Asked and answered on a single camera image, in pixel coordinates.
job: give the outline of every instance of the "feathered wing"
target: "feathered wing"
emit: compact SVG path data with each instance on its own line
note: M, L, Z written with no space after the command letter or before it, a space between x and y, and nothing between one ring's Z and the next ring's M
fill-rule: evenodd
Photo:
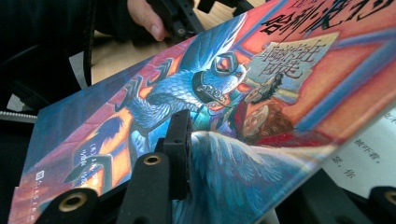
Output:
M186 49L179 70L195 73L208 69L216 55L230 49L245 19L246 15L242 14L210 31L198 34Z
M219 133L195 132L191 140L191 195L174 202L175 223L257 221L304 176L285 154L259 153Z

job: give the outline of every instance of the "table surface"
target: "table surface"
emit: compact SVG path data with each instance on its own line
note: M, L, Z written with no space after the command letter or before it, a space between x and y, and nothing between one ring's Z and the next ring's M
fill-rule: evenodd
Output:
M193 10L206 30L233 17L234 8L215 2L210 12L206 14L196 8L198 1L195 1ZM248 1L254 7L264 3L264 0ZM99 33L95 35L97 37L104 36ZM109 39L106 43L97 45L92 50L92 84L111 77L172 46L173 43L169 39L145 46L135 46L132 41L120 42L115 39Z

